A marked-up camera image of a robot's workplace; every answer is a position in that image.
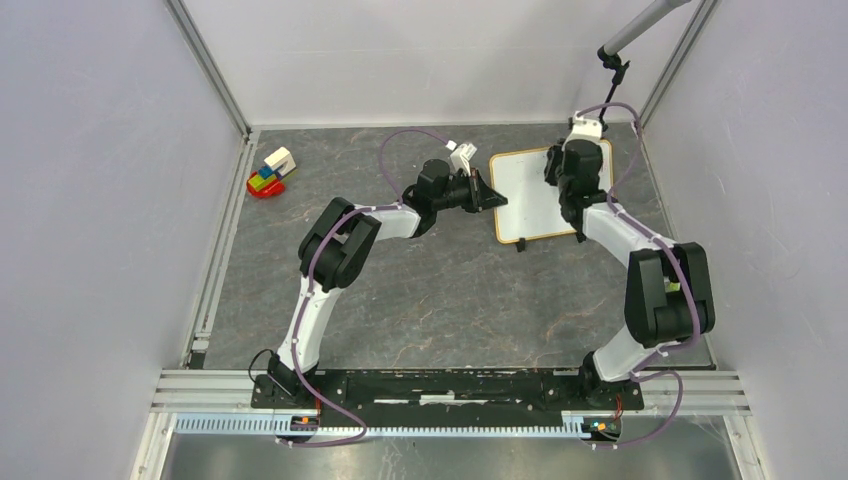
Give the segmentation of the black tripod stand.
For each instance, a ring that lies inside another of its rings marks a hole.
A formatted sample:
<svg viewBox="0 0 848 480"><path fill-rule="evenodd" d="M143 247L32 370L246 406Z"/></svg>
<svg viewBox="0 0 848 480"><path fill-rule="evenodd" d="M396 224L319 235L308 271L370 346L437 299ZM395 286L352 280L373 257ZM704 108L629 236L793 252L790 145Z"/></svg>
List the black tripod stand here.
<svg viewBox="0 0 848 480"><path fill-rule="evenodd" d="M604 100L604 103L610 103L613 100L616 90L626 76L627 70L630 67L630 61L624 61L618 53L608 54L604 50L604 47L599 48L597 56L601 60L603 68L613 72L611 86Z"/></svg>

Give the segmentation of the colourful toy block stack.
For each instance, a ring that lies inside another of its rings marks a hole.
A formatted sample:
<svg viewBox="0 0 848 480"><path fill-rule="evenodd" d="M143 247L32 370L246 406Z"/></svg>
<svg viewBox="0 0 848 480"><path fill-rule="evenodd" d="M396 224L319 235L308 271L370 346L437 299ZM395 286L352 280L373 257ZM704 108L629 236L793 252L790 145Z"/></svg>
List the colourful toy block stack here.
<svg viewBox="0 0 848 480"><path fill-rule="evenodd" d="M280 147L264 158L263 164L246 181L247 192L255 198L281 195L286 179L297 169L290 150Z"/></svg>

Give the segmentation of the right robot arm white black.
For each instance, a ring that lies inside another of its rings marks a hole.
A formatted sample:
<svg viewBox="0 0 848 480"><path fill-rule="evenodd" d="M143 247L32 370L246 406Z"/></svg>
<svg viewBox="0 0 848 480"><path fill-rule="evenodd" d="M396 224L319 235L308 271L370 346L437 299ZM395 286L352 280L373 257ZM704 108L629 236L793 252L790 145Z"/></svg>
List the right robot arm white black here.
<svg viewBox="0 0 848 480"><path fill-rule="evenodd" d="M603 163L600 142L562 140L548 150L544 170L577 240L598 243L626 269L624 325L579 369L578 396L591 408L606 406L657 357L697 344L716 321L705 249L629 215L602 189Z"/></svg>

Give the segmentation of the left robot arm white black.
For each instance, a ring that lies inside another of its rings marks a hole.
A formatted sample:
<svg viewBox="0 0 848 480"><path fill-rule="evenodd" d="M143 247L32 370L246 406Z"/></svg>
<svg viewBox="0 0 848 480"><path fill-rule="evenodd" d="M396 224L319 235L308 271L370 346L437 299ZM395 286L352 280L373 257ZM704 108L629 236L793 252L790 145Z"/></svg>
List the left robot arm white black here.
<svg viewBox="0 0 848 480"><path fill-rule="evenodd" d="M508 199L489 186L475 168L454 172L448 162L427 161L398 202L364 206L334 198L298 249L300 290L286 337L268 362L267 375L290 407L306 405L314 394L310 377L340 295L362 272L375 243L414 239L426 233L439 212L460 208L471 214L505 206Z"/></svg>

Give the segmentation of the grey pole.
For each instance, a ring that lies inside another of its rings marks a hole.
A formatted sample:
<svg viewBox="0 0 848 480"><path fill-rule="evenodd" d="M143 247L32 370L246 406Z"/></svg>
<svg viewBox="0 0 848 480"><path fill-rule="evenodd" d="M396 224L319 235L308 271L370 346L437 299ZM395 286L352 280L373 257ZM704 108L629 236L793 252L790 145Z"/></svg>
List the grey pole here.
<svg viewBox="0 0 848 480"><path fill-rule="evenodd" d="M598 56L604 59L618 55L621 50L656 25L669 13L687 3L690 3L690 0L654 0L605 42L598 49Z"/></svg>

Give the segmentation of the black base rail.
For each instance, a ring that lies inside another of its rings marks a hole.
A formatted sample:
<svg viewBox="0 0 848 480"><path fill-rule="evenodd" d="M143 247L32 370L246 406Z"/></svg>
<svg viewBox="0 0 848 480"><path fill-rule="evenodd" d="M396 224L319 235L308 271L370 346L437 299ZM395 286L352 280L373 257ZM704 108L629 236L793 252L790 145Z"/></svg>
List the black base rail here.
<svg viewBox="0 0 848 480"><path fill-rule="evenodd" d="M256 377L256 409L314 408L322 427L554 427L564 412L639 411L632 381L605 384L576 370L365 369L318 370L311 390L289 395L266 375Z"/></svg>

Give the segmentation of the white whiteboard yellow frame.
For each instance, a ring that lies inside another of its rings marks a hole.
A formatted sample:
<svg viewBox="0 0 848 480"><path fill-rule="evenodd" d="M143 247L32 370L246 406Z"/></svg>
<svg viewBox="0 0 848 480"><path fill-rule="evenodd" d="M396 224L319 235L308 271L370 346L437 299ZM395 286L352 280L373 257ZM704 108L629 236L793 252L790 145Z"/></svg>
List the white whiteboard yellow frame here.
<svg viewBox="0 0 848 480"><path fill-rule="evenodd" d="M545 181L547 147L501 153L489 162L492 188L507 199L494 209L495 236L504 245L574 234L561 216L559 190Z"/></svg>

